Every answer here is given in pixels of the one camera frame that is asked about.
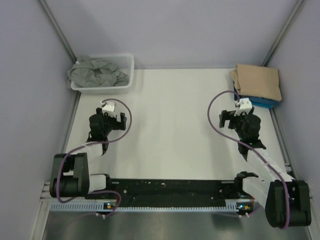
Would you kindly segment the beige t shirt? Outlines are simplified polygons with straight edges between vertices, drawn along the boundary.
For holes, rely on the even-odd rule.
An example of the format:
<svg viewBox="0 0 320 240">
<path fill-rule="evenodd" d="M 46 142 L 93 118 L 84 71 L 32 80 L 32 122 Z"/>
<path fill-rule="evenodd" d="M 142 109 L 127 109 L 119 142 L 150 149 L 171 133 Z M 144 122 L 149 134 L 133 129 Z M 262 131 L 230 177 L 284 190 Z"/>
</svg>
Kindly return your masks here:
<svg viewBox="0 0 320 240">
<path fill-rule="evenodd" d="M 229 72 L 239 95 L 258 97 L 280 102 L 279 70 L 277 68 L 237 64 Z"/>
</svg>

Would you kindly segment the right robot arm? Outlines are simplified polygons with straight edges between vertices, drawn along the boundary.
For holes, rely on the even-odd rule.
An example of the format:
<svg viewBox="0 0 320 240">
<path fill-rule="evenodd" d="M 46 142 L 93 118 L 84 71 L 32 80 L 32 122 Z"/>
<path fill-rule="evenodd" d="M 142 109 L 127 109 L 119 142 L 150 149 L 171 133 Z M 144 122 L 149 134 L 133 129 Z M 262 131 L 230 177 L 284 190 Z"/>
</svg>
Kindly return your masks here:
<svg viewBox="0 0 320 240">
<path fill-rule="evenodd" d="M 283 170 L 268 154 L 260 140 L 261 119 L 253 110 L 236 115 L 223 110 L 219 127 L 226 121 L 237 135 L 238 151 L 253 168 L 234 179 L 233 192 L 239 198 L 253 197 L 263 208 L 268 223 L 274 228 L 309 226 L 312 222 L 309 186 Z"/>
</svg>

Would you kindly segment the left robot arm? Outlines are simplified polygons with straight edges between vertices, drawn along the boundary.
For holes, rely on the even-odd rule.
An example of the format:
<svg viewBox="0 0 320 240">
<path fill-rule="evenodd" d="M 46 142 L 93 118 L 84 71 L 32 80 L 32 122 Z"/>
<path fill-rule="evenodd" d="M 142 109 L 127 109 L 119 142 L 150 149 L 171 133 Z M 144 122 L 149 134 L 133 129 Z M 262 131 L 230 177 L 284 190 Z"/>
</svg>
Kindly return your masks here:
<svg viewBox="0 0 320 240">
<path fill-rule="evenodd" d="M 114 191 L 108 174 L 93 174 L 89 163 L 103 156 L 109 147 L 108 136 L 112 131 L 125 131 L 127 117 L 120 113 L 117 120 L 116 113 L 98 107 L 96 114 L 89 117 L 90 131 L 87 140 L 81 147 L 67 155 L 58 153 L 53 158 L 49 193 L 55 198 L 86 197 L 97 192 L 102 198 L 109 198 Z"/>
</svg>

